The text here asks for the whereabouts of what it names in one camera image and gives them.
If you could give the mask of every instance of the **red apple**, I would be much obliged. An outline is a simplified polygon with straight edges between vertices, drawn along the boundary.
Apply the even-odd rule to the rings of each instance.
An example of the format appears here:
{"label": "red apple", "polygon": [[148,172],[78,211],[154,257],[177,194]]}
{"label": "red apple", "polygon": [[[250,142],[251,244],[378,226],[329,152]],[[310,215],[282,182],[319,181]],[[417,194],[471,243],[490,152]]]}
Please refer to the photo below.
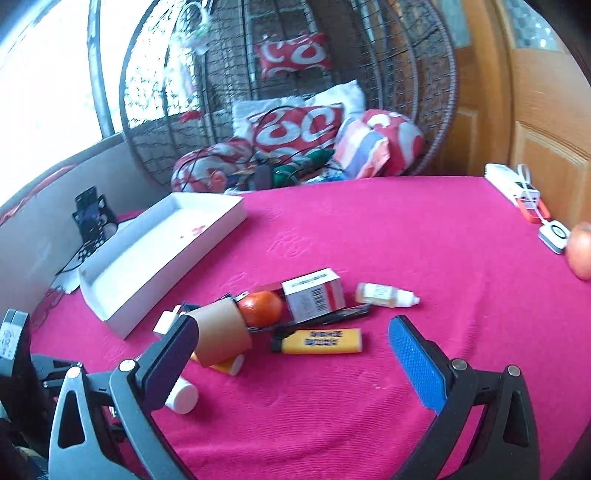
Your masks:
{"label": "red apple", "polygon": [[566,244],[566,260],[581,280],[591,280],[591,223],[578,224]]}

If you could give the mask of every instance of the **wooden door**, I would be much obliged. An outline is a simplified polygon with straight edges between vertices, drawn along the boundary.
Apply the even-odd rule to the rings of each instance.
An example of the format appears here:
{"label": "wooden door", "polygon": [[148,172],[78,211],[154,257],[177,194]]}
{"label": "wooden door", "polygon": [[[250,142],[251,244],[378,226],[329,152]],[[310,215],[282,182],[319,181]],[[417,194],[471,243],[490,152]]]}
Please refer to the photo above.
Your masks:
{"label": "wooden door", "polygon": [[511,77],[503,32],[489,0],[432,0],[456,52],[457,114],[431,172],[482,175],[506,163],[511,143]]}
{"label": "wooden door", "polygon": [[554,218],[591,221],[591,86],[564,44],[524,0],[433,1],[460,79],[432,172],[481,176],[488,162],[525,163]]}
{"label": "wooden door", "polygon": [[530,168],[554,218],[569,227],[591,220],[591,86],[556,33],[524,0],[494,2],[512,72],[509,165]]}

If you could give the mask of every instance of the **pink table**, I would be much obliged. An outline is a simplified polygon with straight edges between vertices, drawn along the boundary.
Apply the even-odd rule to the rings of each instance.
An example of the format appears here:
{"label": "pink table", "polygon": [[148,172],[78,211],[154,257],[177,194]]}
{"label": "pink table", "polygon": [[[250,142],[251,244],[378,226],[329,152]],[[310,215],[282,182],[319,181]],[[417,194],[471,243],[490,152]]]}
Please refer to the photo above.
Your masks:
{"label": "pink table", "polygon": [[[259,335],[236,378],[189,362],[200,390],[192,413],[162,409],[158,425],[200,480],[388,479],[427,429],[387,340],[405,313],[423,335],[474,368],[518,365],[527,379],[548,479],[591,417],[591,284],[537,238],[537,227],[480,178],[371,179],[249,194],[249,218],[188,273],[126,341],[77,293],[51,311],[33,351],[112,369],[154,340],[163,310],[332,267],[352,294],[360,281],[412,290],[418,307],[376,308],[358,355],[269,352]],[[460,463],[470,418],[445,472]]]}

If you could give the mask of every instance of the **white bottle cap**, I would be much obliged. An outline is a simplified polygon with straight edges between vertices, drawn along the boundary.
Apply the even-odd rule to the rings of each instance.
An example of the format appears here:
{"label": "white bottle cap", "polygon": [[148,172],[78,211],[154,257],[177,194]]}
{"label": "white bottle cap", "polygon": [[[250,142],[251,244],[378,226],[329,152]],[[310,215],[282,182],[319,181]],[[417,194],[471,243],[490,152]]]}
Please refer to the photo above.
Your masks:
{"label": "white bottle cap", "polygon": [[421,301],[419,297],[415,297],[414,293],[406,290],[398,290],[396,293],[397,307],[412,307]]}
{"label": "white bottle cap", "polygon": [[195,408],[198,399],[197,387],[183,377],[179,377],[166,399],[165,405],[173,412],[185,415]]}

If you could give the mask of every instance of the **hanging wicker chair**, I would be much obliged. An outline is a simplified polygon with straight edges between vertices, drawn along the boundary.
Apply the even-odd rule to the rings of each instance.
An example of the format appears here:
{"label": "hanging wicker chair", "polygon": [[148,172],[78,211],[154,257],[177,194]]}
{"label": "hanging wicker chair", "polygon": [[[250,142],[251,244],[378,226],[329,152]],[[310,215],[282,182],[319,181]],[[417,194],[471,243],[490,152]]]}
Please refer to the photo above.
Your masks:
{"label": "hanging wicker chair", "polygon": [[[174,163],[190,151],[232,136],[237,100],[309,98],[357,80],[367,108],[409,117],[427,147],[406,175],[437,155],[456,106],[457,73],[449,35],[429,0],[209,0],[210,49],[195,55],[197,98],[204,117],[179,122],[188,105],[165,78],[175,0],[154,0],[138,24],[121,73],[119,107],[125,141],[149,178],[170,190]],[[198,8],[190,11],[200,17]],[[325,33],[333,69],[310,69],[261,80],[254,46],[266,35],[286,40]]]}

